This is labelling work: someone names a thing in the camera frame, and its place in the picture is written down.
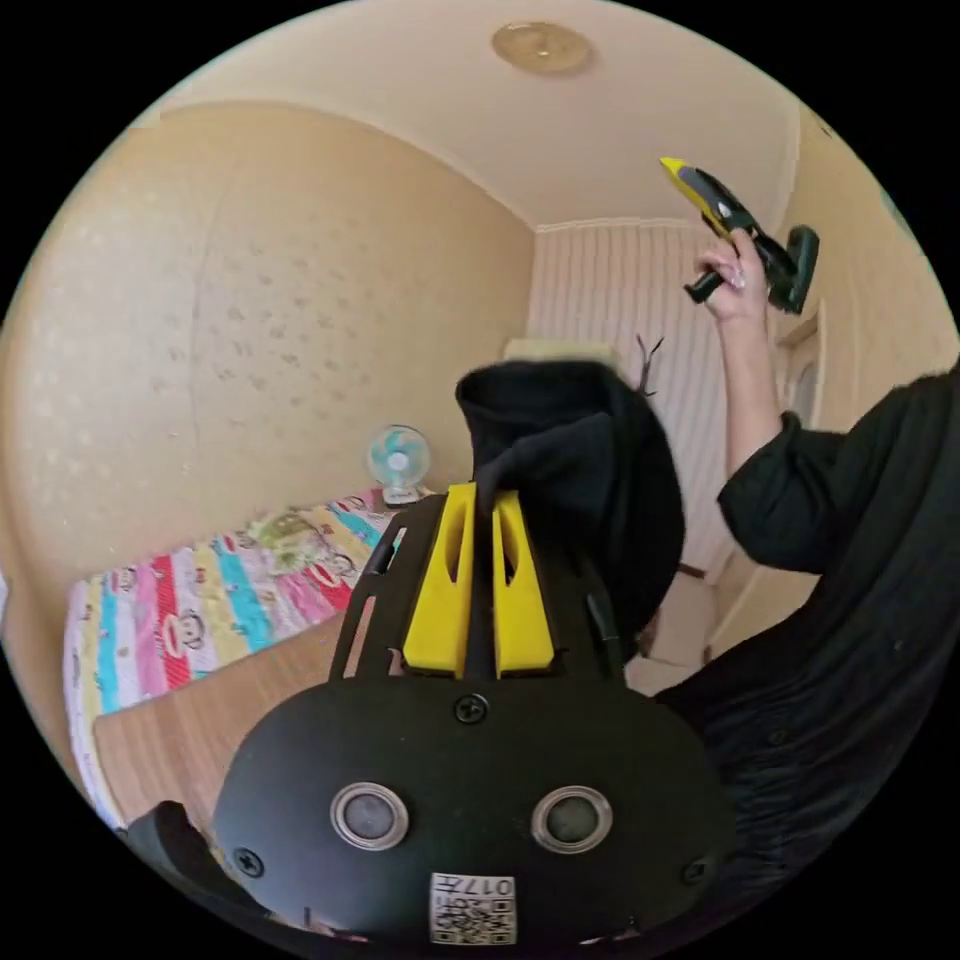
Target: hand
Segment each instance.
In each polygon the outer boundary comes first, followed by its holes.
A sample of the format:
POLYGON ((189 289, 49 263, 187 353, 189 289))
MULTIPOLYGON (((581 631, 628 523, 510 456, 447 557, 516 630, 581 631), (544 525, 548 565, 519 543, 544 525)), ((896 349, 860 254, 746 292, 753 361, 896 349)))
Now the hand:
POLYGON ((729 244, 712 247, 697 257, 697 269, 715 270, 724 283, 706 301, 718 323, 764 328, 767 311, 767 278, 757 248, 746 230, 734 230, 729 244))

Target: striped wall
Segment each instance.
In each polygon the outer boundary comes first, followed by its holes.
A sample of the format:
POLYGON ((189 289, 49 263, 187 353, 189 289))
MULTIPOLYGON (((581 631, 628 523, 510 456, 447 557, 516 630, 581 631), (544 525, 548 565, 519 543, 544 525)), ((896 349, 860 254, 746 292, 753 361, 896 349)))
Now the striped wall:
POLYGON ((723 486, 726 403, 710 315, 683 290, 710 234, 683 221, 592 221, 537 233, 528 336, 603 340, 639 382, 642 353, 663 337, 648 390, 673 447, 687 514, 684 563, 708 570, 729 534, 723 486))

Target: screw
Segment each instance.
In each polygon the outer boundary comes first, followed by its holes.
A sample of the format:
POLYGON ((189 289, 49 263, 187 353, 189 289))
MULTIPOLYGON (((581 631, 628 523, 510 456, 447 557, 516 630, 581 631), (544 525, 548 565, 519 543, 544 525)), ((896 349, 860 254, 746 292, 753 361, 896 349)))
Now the screw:
POLYGON ((233 862, 237 869, 247 877, 256 880, 263 876, 263 861, 246 847, 238 847, 233 851, 233 862))
POLYGON ((699 860, 694 860, 691 863, 688 863, 683 868, 683 872, 680 874, 680 879, 688 887, 695 887, 697 884, 702 883, 706 879, 709 871, 710 858, 701 857, 699 860))
POLYGON ((453 705, 453 715, 461 722, 472 726, 483 723, 487 717, 487 701, 475 693, 468 693, 453 705))

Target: ceiling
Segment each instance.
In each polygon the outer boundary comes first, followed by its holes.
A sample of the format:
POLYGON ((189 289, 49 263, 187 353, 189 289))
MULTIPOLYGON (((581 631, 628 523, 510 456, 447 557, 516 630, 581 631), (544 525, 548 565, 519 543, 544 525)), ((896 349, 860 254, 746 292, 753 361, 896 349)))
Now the ceiling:
POLYGON ((241 44, 138 121, 225 100, 284 101, 426 150, 531 226, 691 216, 661 174, 679 156, 724 180, 769 230, 793 188, 797 101, 711 41, 606 0, 352 0, 241 44), (572 76, 524 74, 490 37, 549 20, 592 42, 572 76))

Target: black shirt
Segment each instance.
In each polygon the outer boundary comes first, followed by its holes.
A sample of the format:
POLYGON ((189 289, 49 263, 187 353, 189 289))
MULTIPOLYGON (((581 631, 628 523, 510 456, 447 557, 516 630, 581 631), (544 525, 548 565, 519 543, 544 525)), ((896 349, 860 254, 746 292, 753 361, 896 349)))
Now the black shirt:
POLYGON ((821 579, 792 616, 657 698, 703 737, 738 846, 691 914, 632 941, 648 957, 815 859, 922 724, 960 636, 960 367, 894 390, 848 434, 785 415, 720 506, 757 563, 821 579))

